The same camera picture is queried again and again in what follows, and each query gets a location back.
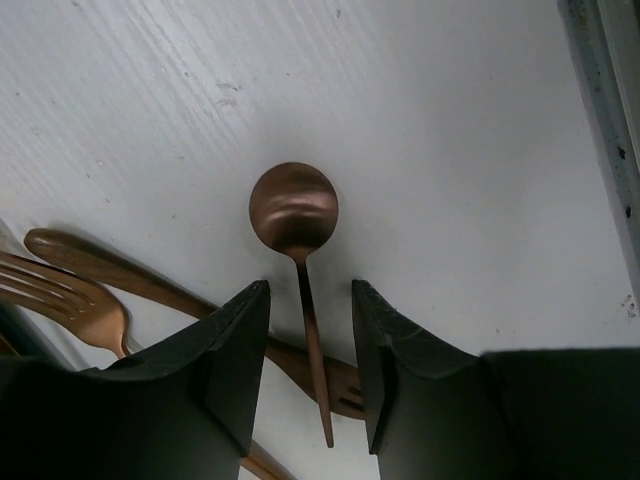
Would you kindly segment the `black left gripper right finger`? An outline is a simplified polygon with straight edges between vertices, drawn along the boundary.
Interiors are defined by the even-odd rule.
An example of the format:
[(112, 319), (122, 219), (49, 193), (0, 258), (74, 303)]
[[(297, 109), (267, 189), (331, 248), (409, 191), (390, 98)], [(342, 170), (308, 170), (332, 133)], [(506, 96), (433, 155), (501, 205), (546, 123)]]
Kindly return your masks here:
[(352, 284), (370, 452), (384, 479), (635, 479), (639, 352), (468, 354)]

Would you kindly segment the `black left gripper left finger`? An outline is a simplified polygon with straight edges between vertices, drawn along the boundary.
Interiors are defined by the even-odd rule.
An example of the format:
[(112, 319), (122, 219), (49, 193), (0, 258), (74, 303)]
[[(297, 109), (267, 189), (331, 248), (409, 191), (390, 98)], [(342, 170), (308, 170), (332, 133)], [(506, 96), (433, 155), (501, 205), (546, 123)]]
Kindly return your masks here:
[(1, 361), (5, 479), (234, 479), (250, 449), (270, 288), (106, 369)]

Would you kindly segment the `small copper spoon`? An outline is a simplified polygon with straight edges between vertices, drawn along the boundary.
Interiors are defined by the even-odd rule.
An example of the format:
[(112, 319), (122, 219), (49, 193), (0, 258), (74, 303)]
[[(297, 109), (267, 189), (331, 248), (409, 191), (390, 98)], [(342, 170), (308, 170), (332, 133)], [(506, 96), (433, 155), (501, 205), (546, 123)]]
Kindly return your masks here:
[(285, 162), (267, 170), (256, 182), (248, 212), (260, 241), (291, 258), (296, 265), (314, 393), (325, 442), (332, 448), (329, 388), (306, 261), (336, 228), (337, 193), (330, 180), (315, 167)]

